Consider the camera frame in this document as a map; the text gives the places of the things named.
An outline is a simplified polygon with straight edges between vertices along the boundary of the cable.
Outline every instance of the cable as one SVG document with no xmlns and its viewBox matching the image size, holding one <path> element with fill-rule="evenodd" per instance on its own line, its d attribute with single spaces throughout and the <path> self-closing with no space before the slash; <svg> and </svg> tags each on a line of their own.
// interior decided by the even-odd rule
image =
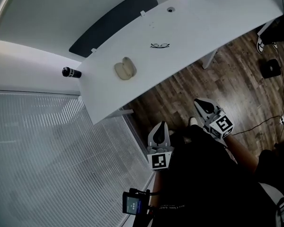
<svg viewBox="0 0 284 227">
<path fill-rule="evenodd" d="M 159 194 L 161 194 L 161 192 L 143 192 L 143 191 L 140 191 L 140 190 L 135 189 L 135 188 L 131 188 L 130 190 L 131 190 L 132 192 L 135 192 L 135 193 L 149 194 L 150 196 L 154 196 L 154 195 L 159 195 Z"/>
<path fill-rule="evenodd" d="M 282 87 L 283 87 L 283 96 L 282 96 L 282 111 L 283 111 L 283 115 L 284 115 L 284 74 L 283 74 L 283 70 L 282 70 L 282 67 L 283 67 L 283 64 L 282 64 L 282 61 L 281 61 L 281 57 L 280 57 L 280 53 L 279 53 L 279 50 L 277 49 L 276 50 L 278 52 L 278 56 L 279 56 L 279 61 L 280 61 L 280 69 L 281 69 L 281 74 L 282 74 Z"/>
<path fill-rule="evenodd" d="M 242 132 L 239 132 L 239 133 L 236 133 L 236 134 L 233 134 L 233 136 L 235 136 L 235 135 L 237 135 L 237 134 L 242 134 L 242 133 L 245 133 L 245 132 L 248 132 L 248 131 L 252 131 L 253 129 L 255 129 L 256 127 L 258 127 L 258 126 L 260 126 L 261 124 L 263 124 L 263 123 L 265 123 L 265 122 L 267 122 L 268 120 L 271 120 L 271 119 L 274 119 L 274 118 L 277 118 L 277 117 L 280 117 L 281 118 L 281 116 L 274 116 L 274 117 L 271 117 L 271 118 L 269 118 L 269 119 L 266 119 L 265 121 L 263 121 L 262 123 L 260 123 L 260 124 L 258 124 L 257 126 L 255 126 L 255 127 L 253 127 L 253 128 L 251 128 L 250 130 L 246 130 L 246 131 L 242 131 Z"/>
<path fill-rule="evenodd" d="M 281 65 L 281 66 L 280 66 L 280 69 L 281 69 L 281 74 L 282 74 L 282 87 L 283 87 L 283 95 L 282 95 L 282 111 L 283 111 L 283 115 L 284 115 L 284 74 L 283 74 L 283 71 L 282 71 L 283 64 L 282 64 L 282 61 L 281 61 L 281 57 L 280 57 L 279 50 L 277 50 L 277 52 L 278 52 L 279 61 L 280 61 L 280 65 Z M 263 121 L 262 123 L 258 124 L 257 126 L 255 126 L 255 127 L 251 128 L 250 130 L 246 130 L 246 131 L 242 131 L 242 132 L 236 133 L 236 134 L 234 134 L 234 136 L 235 136 L 235 135 L 237 135 L 237 134 L 242 134 L 242 133 L 245 133 L 245 132 L 248 132 L 248 131 L 252 131 L 252 130 L 253 130 L 253 129 L 255 129 L 256 127 L 258 127 L 258 126 L 260 126 L 261 124 L 263 124 L 263 123 L 267 122 L 268 120 L 271 120 L 271 119 L 274 119 L 274 118 L 277 118 L 277 117 L 282 118 L 280 115 L 278 115 L 278 116 L 274 116 L 274 117 L 271 117 L 271 118 L 269 118 L 269 119 L 266 119 L 266 120 L 265 120 L 265 121 Z"/>
<path fill-rule="evenodd" d="M 283 130 L 284 130 L 284 123 L 283 123 L 283 128 L 282 128 L 282 132 L 281 132 L 281 135 L 280 135 L 280 140 L 281 140 L 281 137 L 282 137 L 282 134 L 283 134 Z"/>
</svg>

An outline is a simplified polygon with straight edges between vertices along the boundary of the white sneaker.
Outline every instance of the white sneaker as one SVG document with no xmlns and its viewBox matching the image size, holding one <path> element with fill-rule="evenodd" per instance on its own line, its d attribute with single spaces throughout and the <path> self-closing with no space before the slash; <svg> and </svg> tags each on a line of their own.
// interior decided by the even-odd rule
<svg viewBox="0 0 284 227">
<path fill-rule="evenodd" d="M 198 125 L 197 119 L 194 118 L 194 117 L 190 117 L 189 120 L 188 120 L 188 125 L 189 125 L 189 126 Z"/>
<path fill-rule="evenodd" d="M 278 46 L 276 45 L 276 42 L 272 42 L 272 45 L 273 45 L 273 47 L 274 47 L 275 50 L 278 49 Z"/>
<path fill-rule="evenodd" d="M 260 38 L 260 36 L 257 38 L 257 51 L 262 54 L 263 50 L 264 50 L 264 44 Z"/>
</svg>

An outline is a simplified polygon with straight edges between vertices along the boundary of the curved desk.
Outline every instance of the curved desk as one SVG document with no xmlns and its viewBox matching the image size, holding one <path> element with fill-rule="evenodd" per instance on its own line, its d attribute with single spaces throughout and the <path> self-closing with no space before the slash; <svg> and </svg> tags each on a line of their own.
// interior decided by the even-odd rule
<svg viewBox="0 0 284 227">
<path fill-rule="evenodd" d="M 169 7 L 175 11 L 168 12 Z M 82 99 L 92 122 L 198 59 L 210 60 L 219 47 L 282 14 L 282 0 L 168 0 L 142 13 L 78 67 Z M 170 46 L 151 48 L 164 43 Z M 128 81 L 114 71 L 125 56 L 137 68 Z"/>
</svg>

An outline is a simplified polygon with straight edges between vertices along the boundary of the black device on floor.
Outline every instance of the black device on floor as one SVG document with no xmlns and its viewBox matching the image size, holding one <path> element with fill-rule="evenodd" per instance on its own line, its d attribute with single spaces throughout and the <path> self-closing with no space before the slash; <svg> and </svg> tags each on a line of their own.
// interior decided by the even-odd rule
<svg viewBox="0 0 284 227">
<path fill-rule="evenodd" d="M 281 68 L 276 59 L 269 60 L 260 66 L 260 71 L 263 78 L 272 78 L 281 75 Z"/>
</svg>

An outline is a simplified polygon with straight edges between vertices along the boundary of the wooden floor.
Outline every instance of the wooden floor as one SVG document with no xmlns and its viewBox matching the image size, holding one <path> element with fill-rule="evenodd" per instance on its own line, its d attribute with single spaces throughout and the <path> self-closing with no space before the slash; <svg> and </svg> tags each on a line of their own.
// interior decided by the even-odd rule
<svg viewBox="0 0 284 227">
<path fill-rule="evenodd" d="M 170 129 L 185 127 L 190 116 L 201 122 L 193 103 L 197 97 L 213 99 L 224 108 L 235 123 L 233 134 L 281 115 L 282 76 L 263 79 L 259 71 L 259 63 L 278 59 L 278 53 L 268 45 L 259 54 L 256 41 L 257 34 L 251 31 L 221 47 L 208 69 L 195 62 L 130 102 L 125 108 L 134 110 L 130 120 L 142 139 L 147 140 L 160 121 L 166 121 Z M 278 46 L 284 73 L 284 43 Z M 276 118 L 235 137 L 258 156 L 280 142 L 281 131 Z"/>
</svg>

